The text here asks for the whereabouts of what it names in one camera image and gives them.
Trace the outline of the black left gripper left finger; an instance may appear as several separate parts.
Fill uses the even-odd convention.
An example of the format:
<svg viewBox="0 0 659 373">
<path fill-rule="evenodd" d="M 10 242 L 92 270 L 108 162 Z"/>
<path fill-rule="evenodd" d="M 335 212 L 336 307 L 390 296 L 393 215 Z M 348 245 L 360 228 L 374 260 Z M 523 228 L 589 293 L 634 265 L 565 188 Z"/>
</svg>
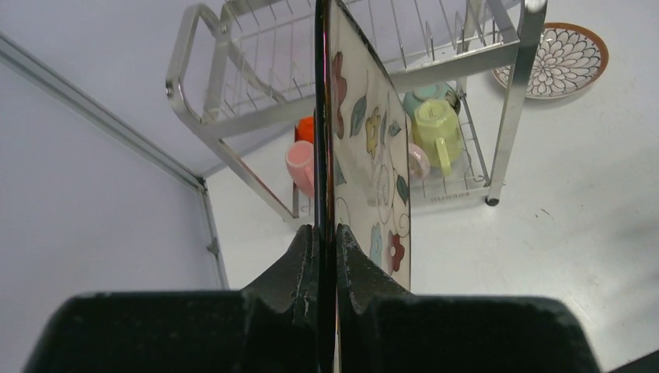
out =
<svg viewBox="0 0 659 373">
<path fill-rule="evenodd" d="M 51 316 L 27 372 L 315 372 L 317 231 L 234 291 L 98 292 Z"/>
</svg>

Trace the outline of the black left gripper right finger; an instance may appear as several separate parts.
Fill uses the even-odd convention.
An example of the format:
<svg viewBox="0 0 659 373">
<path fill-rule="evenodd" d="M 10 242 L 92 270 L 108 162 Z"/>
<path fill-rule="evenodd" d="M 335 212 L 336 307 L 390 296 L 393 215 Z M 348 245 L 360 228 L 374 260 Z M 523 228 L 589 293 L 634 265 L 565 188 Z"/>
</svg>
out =
<svg viewBox="0 0 659 373">
<path fill-rule="evenodd" d="M 533 296 L 414 295 L 336 230 L 344 372 L 597 372 L 574 314 Z"/>
</svg>

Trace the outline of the square flower pattern plate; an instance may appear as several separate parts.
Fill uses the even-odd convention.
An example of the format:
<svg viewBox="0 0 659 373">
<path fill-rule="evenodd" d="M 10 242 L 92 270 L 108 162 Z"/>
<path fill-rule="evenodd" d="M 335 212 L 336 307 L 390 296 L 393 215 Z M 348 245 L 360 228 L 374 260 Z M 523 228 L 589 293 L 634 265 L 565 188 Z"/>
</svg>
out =
<svg viewBox="0 0 659 373">
<path fill-rule="evenodd" d="M 410 119 L 357 20 L 342 1 L 315 5 L 315 225 L 321 257 L 323 356 L 340 366 L 336 230 L 410 289 Z"/>
</svg>

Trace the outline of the translucent pink glass mug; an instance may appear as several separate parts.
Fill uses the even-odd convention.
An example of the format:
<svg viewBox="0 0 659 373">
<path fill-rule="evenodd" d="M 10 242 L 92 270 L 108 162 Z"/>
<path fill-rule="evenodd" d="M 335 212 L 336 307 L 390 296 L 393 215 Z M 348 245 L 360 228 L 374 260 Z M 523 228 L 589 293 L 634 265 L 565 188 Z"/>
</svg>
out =
<svg viewBox="0 0 659 373">
<path fill-rule="evenodd" d="M 431 172 L 431 164 L 424 150 L 414 143 L 408 144 L 408 164 L 410 175 L 416 180 L 424 180 Z"/>
</svg>

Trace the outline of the pink ceramic mug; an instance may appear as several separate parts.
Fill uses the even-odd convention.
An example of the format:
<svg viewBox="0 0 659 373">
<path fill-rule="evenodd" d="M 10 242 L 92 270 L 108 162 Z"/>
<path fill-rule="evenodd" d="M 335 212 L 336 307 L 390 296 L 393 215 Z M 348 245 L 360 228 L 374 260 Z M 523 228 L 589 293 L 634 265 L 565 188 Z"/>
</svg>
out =
<svg viewBox="0 0 659 373">
<path fill-rule="evenodd" d="M 314 145 L 308 141 L 296 141 L 285 154 L 288 173 L 294 184 L 307 197 L 315 196 Z"/>
</svg>

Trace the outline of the orange plastic bowl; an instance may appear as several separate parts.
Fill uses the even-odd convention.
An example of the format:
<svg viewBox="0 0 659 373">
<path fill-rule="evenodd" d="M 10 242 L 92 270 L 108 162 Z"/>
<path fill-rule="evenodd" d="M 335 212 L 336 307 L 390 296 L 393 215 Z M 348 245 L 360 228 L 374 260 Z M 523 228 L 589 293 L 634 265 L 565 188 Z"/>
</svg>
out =
<svg viewBox="0 0 659 373">
<path fill-rule="evenodd" d="M 302 118 L 295 126 L 295 141 L 307 141 L 314 143 L 314 116 Z"/>
</svg>

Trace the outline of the pale yellow ceramic mug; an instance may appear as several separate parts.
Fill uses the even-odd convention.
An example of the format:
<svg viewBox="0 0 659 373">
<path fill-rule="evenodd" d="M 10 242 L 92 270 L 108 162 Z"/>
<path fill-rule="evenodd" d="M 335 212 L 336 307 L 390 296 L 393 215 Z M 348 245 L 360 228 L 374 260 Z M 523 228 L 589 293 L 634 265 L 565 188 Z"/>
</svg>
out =
<svg viewBox="0 0 659 373">
<path fill-rule="evenodd" d="M 459 117 L 448 101 L 429 99 L 414 111 L 413 139 L 443 176 L 453 173 L 453 164 L 462 154 Z"/>
</svg>

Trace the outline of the mint green ceramic bowl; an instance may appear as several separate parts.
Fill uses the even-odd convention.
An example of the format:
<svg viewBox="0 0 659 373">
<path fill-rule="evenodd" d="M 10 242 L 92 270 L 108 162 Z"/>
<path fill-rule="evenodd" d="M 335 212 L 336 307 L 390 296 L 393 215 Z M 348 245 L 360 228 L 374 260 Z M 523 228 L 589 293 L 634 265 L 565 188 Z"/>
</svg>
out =
<svg viewBox="0 0 659 373">
<path fill-rule="evenodd" d="M 429 99 L 445 100 L 457 114 L 460 113 L 459 95 L 451 85 L 445 82 L 407 91 L 403 97 L 403 109 L 408 117 L 413 119 L 416 108 Z"/>
</svg>

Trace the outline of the stainless steel dish rack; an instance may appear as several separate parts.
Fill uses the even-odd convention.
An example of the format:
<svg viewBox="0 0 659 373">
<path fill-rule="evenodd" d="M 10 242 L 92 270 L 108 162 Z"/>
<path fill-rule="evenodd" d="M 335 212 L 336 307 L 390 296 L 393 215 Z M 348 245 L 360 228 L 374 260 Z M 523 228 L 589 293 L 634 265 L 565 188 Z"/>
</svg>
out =
<svg viewBox="0 0 659 373">
<path fill-rule="evenodd" d="M 499 201 L 547 4 L 523 1 L 514 25 L 502 1 L 227 1 L 185 9 L 166 75 L 178 118 L 284 221 L 306 224 L 324 200 L 344 225 L 407 226 L 418 201 L 454 190 L 426 182 L 442 173 L 464 191 Z M 434 135 L 428 105 L 402 94 L 514 68 L 493 168 L 457 124 L 457 151 Z M 275 124 L 315 121 L 312 141 L 296 138 L 275 155 L 288 168 L 291 204 L 281 201 L 226 139 Z"/>
</svg>

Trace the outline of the round floral pattern plate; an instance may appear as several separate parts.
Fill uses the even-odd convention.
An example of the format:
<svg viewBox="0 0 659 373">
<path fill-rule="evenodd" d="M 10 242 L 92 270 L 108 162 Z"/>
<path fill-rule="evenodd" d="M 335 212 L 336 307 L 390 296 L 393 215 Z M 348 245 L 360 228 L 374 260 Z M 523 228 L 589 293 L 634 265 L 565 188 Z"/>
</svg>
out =
<svg viewBox="0 0 659 373">
<path fill-rule="evenodd" d="M 546 23 L 529 77 L 528 99 L 559 99 L 593 84 L 609 52 L 595 32 L 573 23 Z"/>
</svg>

